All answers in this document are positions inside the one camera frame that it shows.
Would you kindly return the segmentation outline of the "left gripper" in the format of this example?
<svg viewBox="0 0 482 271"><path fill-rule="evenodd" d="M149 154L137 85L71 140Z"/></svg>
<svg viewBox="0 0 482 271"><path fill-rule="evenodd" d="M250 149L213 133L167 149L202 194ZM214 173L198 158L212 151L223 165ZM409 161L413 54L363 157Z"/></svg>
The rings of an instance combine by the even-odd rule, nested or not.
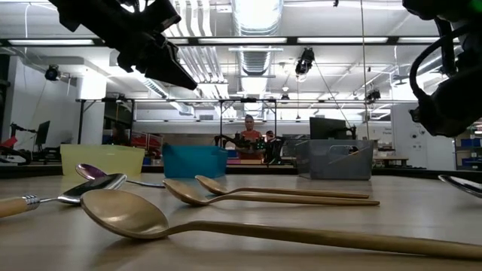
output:
<svg viewBox="0 0 482 271"><path fill-rule="evenodd" d="M127 72L137 69L145 77L184 87L197 82L177 58L178 47L163 31L178 23L170 0L154 0L140 9L140 0L48 0L59 14L59 22L74 32L84 26L119 52L117 64Z"/></svg>

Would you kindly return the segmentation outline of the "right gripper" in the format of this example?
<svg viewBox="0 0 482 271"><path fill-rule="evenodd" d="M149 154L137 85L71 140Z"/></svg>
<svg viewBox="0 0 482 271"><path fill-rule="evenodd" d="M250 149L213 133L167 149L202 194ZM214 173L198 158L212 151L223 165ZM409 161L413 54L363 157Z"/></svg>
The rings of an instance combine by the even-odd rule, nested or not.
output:
<svg viewBox="0 0 482 271"><path fill-rule="evenodd" d="M412 121L432 136L455 137L482 118L482 65L457 73L433 94L421 92Z"/></svg>

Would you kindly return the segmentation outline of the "silver spoon wooden handle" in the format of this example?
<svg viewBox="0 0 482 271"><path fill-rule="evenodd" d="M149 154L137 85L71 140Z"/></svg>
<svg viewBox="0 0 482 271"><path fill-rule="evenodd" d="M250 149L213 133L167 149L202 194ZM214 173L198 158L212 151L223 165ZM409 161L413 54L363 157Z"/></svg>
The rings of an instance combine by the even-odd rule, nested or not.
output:
<svg viewBox="0 0 482 271"><path fill-rule="evenodd" d="M373 154L369 147L356 147L355 145L334 145L328 150L328 163L354 161L372 161Z"/></svg>
<svg viewBox="0 0 482 271"><path fill-rule="evenodd" d="M84 193L90 190L115 190L118 189L126 180L127 176L125 174L116 173L84 182L56 197L39 198L36 195L29 194L7 199L0 199L0 218L35 210L42 203L46 202L61 202L78 206L80 204L81 196Z"/></svg>
<svg viewBox="0 0 482 271"><path fill-rule="evenodd" d="M482 184L450 175L439 175L438 178L463 192L482 199Z"/></svg>

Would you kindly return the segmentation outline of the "matte gold spoon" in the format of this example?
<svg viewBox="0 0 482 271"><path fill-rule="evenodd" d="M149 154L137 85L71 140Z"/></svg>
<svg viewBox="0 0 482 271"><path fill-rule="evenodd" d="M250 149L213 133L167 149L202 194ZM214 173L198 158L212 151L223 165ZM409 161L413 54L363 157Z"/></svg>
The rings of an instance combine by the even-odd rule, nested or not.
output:
<svg viewBox="0 0 482 271"><path fill-rule="evenodd" d="M131 239L162 239L177 233L204 231L311 245L482 260L482 245L437 239L219 221L190 221L171 227L158 207L122 190L88 191L81 197L81 208L99 226Z"/></svg>
<svg viewBox="0 0 482 271"><path fill-rule="evenodd" d="M163 180L165 188L177 199L192 206L208 206L212 203L222 200L239 200L252 202L274 202L289 204L306 204L306 205L325 205L325 206L378 206L379 201L369 199L343 199L332 197L318 196L283 196L283 195L245 195L245 194L228 194L223 196L215 196L208 199L204 195L198 193L191 186L171 179Z"/></svg>
<svg viewBox="0 0 482 271"><path fill-rule="evenodd" d="M228 190L224 185L217 182L214 179L208 178L202 175L196 175L196 180L202 187L215 195L228 195L237 192L254 192L254 193L274 193L282 195L295 195L295 196L324 196L334 198L347 198L347 199L368 199L370 196L367 194L359 193L344 193L328 190L299 190L289 188L268 188L268 187L239 187L237 189Z"/></svg>

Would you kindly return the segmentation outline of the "iridescent purple teal spoon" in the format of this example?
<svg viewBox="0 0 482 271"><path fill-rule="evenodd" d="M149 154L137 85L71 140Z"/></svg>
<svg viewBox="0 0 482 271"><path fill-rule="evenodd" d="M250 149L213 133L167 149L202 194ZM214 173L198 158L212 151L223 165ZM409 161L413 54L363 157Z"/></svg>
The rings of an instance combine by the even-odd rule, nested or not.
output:
<svg viewBox="0 0 482 271"><path fill-rule="evenodd" d="M91 166L86 163L80 163L75 168L76 172L86 179L95 179L105 177L107 174L103 172L101 169L96 168L95 166ZM152 184L146 183L141 181L131 181L127 180L127 182L131 184L137 184L144 187L156 187L156 188L165 188L163 184Z"/></svg>

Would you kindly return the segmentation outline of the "shelf with blue bins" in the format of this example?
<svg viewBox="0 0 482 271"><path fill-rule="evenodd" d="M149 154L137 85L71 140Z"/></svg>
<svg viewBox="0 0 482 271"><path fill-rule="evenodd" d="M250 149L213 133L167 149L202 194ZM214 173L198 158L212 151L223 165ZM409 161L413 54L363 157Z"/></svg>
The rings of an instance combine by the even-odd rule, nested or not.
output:
<svg viewBox="0 0 482 271"><path fill-rule="evenodd" d="M482 124L455 137L454 148L457 170L482 171Z"/></svg>

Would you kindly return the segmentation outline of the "red storage crates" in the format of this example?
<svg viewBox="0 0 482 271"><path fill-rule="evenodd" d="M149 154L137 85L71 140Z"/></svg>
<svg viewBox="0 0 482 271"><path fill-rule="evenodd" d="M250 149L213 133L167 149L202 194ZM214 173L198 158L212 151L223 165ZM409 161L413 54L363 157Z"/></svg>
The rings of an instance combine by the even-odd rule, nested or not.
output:
<svg viewBox="0 0 482 271"><path fill-rule="evenodd" d="M102 131L102 143L108 144L112 137L111 129L104 129ZM163 136L154 135L146 132L133 132L131 145L136 148L144 148L145 150L159 151L163 144Z"/></svg>

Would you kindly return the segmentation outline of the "blue plastic bin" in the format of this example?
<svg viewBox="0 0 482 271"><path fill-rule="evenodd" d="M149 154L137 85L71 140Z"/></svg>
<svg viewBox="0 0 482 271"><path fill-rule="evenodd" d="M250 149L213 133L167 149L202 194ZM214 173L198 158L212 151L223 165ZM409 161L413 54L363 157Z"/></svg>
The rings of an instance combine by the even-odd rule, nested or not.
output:
<svg viewBox="0 0 482 271"><path fill-rule="evenodd" d="M207 145L164 145L162 160L166 178L194 178L225 175L227 150Z"/></svg>

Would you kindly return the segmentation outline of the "yellow translucent plastic bin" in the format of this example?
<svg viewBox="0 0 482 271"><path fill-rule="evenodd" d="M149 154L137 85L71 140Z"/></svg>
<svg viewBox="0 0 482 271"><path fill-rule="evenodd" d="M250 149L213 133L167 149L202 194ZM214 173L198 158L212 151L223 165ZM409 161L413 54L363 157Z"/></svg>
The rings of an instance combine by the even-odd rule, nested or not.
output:
<svg viewBox="0 0 482 271"><path fill-rule="evenodd" d="M64 176L77 175L76 166L86 163L108 174L133 177L141 174L145 150L120 145L60 145L60 154Z"/></svg>

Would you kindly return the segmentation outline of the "black monitor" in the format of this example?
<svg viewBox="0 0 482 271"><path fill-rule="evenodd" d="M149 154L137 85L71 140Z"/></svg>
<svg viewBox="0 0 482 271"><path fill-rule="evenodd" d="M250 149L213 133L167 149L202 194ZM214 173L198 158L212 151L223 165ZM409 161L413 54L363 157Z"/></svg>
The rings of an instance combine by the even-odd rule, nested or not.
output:
<svg viewBox="0 0 482 271"><path fill-rule="evenodd" d="M47 141L47 134L50 128L50 121L45 121L40 123L37 129L36 138L35 138L35 146L37 147L38 151L43 150L43 145Z"/></svg>
<svg viewBox="0 0 482 271"><path fill-rule="evenodd" d="M356 127L347 126L345 120L320 117L310 118L311 139L356 139Z"/></svg>

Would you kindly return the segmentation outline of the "grey plastic bin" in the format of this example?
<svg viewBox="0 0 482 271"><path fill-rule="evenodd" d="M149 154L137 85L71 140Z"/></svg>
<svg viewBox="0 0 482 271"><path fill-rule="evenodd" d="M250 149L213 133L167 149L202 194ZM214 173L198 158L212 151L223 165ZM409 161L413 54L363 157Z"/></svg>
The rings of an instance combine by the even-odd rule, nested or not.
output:
<svg viewBox="0 0 482 271"><path fill-rule="evenodd" d="M329 164L327 153L334 145L369 147L374 151L374 142L368 140L310 139L295 145L297 173L316 180L368 181L371 178L373 159Z"/></svg>

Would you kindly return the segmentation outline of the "silver air duct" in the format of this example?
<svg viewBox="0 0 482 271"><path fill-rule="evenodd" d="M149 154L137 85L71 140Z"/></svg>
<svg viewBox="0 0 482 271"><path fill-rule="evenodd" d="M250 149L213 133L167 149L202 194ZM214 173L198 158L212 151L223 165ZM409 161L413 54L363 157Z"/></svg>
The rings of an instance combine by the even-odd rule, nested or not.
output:
<svg viewBox="0 0 482 271"><path fill-rule="evenodd" d="M236 36L261 37L279 34L284 0L230 0ZM264 75L269 70L271 52L243 51L239 55L247 75Z"/></svg>

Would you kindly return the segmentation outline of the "black aluminium table frame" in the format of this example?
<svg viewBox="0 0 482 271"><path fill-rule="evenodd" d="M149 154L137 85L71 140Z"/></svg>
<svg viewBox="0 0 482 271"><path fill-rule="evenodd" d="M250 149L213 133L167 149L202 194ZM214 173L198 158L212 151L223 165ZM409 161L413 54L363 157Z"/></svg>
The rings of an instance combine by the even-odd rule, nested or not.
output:
<svg viewBox="0 0 482 271"><path fill-rule="evenodd" d="M166 38L178 47L255 47L255 46L395 46L395 45L430 45L438 38L422 36L334 36L334 37L180 37ZM0 38L0 48L3 47L106 47L101 38ZM26 178L34 176L59 175L59 166L33 166L34 169L24 169L23 172L13 173L9 178ZM228 167L227 173L232 175L294 175L295 168L278 166L268 169L268 166L255 166L251 169L242 167ZM162 166L142 166L142 173L163 173ZM453 175L459 178L473 178L476 182L482 180L482 171L436 171L428 169L414 169L408 167L377 168L372 175L390 175L405 178L436 179L438 175Z"/></svg>

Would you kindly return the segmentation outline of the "black metal rig frame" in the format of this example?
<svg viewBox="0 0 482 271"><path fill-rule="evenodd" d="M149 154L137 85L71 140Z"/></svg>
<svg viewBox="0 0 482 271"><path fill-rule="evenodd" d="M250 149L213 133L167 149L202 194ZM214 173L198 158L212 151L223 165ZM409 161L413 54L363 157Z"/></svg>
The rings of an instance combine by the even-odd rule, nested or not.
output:
<svg viewBox="0 0 482 271"><path fill-rule="evenodd" d="M101 99L76 99L76 102L80 102L80 115L79 115L79 121L78 121L78 139L77 143L81 143L82 139L82 131L83 131L83 124L84 124L84 113L92 107L94 104L97 102L114 102L114 103L123 103L127 102L131 104L131 118L130 118L130 123L133 125L134 122L137 122L137 116L136 116L136 111L137 111L137 105L139 103L171 103L171 102L180 102L180 103L218 103L220 106L221 112L219 116L219 132L218 134L220 136L223 135L223 125L224 122L226 121L223 118L223 104L230 104L232 105L235 102L240 102L240 103L266 103L270 102L273 103L274 109L272 112L275 115L275 118L277 118L277 109L278 109L278 101L276 99L254 99L254 98L242 98L242 99L134 99L134 98L111 98L111 97L104 97ZM277 119L274 120L274 132L277 132Z"/></svg>

